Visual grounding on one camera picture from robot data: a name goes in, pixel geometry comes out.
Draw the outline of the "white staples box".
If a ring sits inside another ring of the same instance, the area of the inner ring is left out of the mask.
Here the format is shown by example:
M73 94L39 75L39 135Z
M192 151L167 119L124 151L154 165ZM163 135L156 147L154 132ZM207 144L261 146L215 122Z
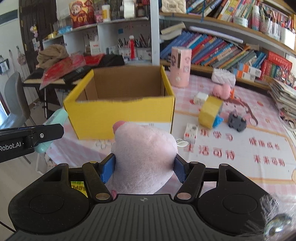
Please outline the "white staples box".
M190 144L195 144L197 134L198 126L196 124L187 123L183 139Z

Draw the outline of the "pink plush pig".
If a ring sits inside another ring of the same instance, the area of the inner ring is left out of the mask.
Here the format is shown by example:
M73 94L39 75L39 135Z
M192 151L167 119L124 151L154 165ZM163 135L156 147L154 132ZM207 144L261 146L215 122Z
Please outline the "pink plush pig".
M108 182L112 196L154 194L173 175L177 142L154 126L118 121L113 125L115 170Z

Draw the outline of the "blue toy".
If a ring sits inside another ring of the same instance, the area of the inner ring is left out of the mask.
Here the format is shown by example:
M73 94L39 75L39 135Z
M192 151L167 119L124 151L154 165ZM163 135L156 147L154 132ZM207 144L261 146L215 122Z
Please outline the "blue toy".
M219 115L217 115L215 117L214 123L212 125L212 128L216 128L217 126L219 126L222 122L224 121L224 119L222 117L220 117Z

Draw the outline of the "grey toy car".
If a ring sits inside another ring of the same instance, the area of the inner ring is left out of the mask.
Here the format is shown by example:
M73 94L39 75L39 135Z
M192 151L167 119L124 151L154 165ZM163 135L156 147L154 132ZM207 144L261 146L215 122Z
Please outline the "grey toy car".
M247 127L247 121L244 117L237 114L236 111L232 111L228 116L228 126L237 130L237 132L242 132Z

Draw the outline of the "yellow tape roll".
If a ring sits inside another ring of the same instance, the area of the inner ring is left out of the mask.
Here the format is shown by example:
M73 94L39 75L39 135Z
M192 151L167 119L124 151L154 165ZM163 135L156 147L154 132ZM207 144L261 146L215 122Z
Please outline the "yellow tape roll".
M217 115L220 116L222 106L223 100L214 96L209 96L200 110L198 117L199 124L208 129L212 129L215 117Z

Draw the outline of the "white charger plug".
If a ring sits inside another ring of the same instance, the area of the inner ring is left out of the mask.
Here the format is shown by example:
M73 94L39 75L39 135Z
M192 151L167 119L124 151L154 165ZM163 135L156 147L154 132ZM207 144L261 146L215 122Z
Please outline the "white charger plug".
M195 105L199 105L202 106L205 101L208 99L209 95L203 92L198 92L194 98L193 98L193 102Z

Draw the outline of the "small pink plush toy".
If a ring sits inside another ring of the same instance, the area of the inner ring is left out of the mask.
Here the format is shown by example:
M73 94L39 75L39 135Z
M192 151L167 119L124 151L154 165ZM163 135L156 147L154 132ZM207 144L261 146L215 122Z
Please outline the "small pink plush toy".
M214 85L212 94L222 100L234 99L234 89L227 83Z

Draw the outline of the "mint green stapler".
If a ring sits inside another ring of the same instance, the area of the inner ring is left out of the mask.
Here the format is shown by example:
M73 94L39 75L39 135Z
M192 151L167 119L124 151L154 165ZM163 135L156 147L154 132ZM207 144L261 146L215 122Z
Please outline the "mint green stapler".
M35 147L39 154L45 153L54 140L61 139L64 135L64 123L68 118L68 113L61 108L55 111L51 117L42 125L40 139Z

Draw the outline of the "black keyboard piano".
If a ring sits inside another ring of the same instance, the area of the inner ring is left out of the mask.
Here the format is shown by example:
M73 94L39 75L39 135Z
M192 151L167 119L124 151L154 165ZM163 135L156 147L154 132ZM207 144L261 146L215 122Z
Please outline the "black keyboard piano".
M41 88L53 83L58 84L59 81L65 85L71 85L84 78L92 69L123 65L125 65L125 61L121 55L83 56L77 54L67 57L49 68L38 68L23 82L23 86Z

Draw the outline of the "red plastic bag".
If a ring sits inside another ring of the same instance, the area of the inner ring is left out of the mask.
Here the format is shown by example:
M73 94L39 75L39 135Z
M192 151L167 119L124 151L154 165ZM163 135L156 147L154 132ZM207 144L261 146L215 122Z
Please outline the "red plastic bag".
M67 75L78 68L84 67L85 65L85 58L81 54L75 54L62 59L44 71L39 90L45 88L52 82L61 79L64 75Z

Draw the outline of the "brown folded towel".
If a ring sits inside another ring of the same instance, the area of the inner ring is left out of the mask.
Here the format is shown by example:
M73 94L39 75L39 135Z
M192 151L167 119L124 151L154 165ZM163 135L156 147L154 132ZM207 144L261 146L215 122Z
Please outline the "brown folded towel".
M37 66L36 68L47 69L57 62L69 57L66 48L60 44L53 44L39 51L37 55Z

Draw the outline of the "white quilted pouch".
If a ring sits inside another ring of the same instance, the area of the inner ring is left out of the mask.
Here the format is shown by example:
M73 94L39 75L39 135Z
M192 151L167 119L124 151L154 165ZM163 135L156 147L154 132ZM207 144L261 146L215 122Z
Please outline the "white quilted pouch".
M214 68L212 71L211 79L216 84L223 85L227 83L231 87L234 87L236 83L235 75L225 69Z

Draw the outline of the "pink cylindrical humidifier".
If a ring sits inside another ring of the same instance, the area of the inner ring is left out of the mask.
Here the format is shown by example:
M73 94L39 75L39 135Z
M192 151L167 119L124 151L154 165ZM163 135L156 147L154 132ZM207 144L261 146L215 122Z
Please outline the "pink cylindrical humidifier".
M174 87L184 88L189 85L192 50L185 47L171 48L170 83Z

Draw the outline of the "stack of papers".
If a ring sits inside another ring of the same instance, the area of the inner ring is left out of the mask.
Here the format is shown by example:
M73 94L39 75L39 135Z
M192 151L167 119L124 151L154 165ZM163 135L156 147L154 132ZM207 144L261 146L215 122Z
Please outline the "stack of papers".
M270 95L279 111L280 122L291 132L295 132L295 89L273 79L269 83Z

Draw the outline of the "red tassel ornament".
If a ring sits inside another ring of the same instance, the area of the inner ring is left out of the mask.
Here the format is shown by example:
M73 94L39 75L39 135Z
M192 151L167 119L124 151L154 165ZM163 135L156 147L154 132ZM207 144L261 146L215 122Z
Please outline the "red tassel ornament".
M130 59L134 60L135 59L135 41L134 41L134 36L130 35L129 36L129 49L130 49Z

